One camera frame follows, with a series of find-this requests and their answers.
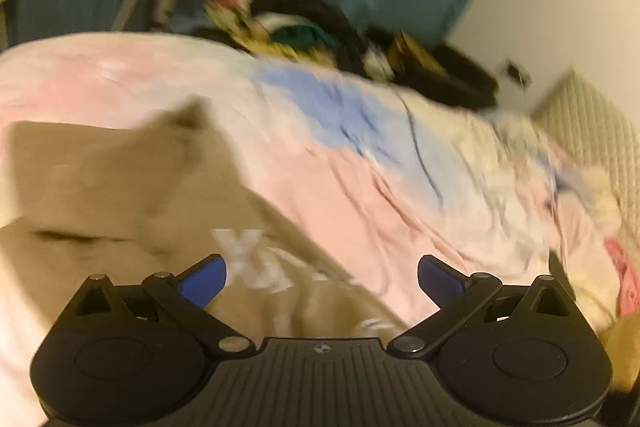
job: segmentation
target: tie-dye blanket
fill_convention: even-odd
[[[407,325],[437,310],[416,280],[424,254],[529,284],[550,250],[592,326],[614,320],[620,282],[573,166],[527,119],[179,36],[80,34],[0,57],[2,131],[17,120],[128,128],[192,94],[210,101],[244,183]],[[1,141],[3,170],[6,154]],[[17,215],[6,175],[0,196],[4,225]],[[34,426],[28,362],[47,324],[0,264],[2,408]]]

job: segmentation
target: pile of clothes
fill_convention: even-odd
[[[189,35],[411,87],[446,105],[495,105],[495,79],[446,44],[430,52],[404,31],[371,27],[361,35],[324,0],[209,0],[204,10],[208,24]]]

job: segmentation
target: ribbed black surface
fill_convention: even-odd
[[[158,427],[493,425],[498,424],[470,413],[447,395],[428,365],[394,359],[376,339],[271,339],[256,357],[220,364],[190,404],[148,424]]]

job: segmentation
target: wall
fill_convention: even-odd
[[[574,66],[640,124],[640,0],[472,0],[449,41],[498,73],[512,58],[532,76],[500,80],[501,105],[531,110]]]

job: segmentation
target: green cloth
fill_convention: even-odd
[[[283,26],[271,34],[271,42],[291,46],[295,50],[310,51],[314,48],[336,48],[337,39],[313,22]]]

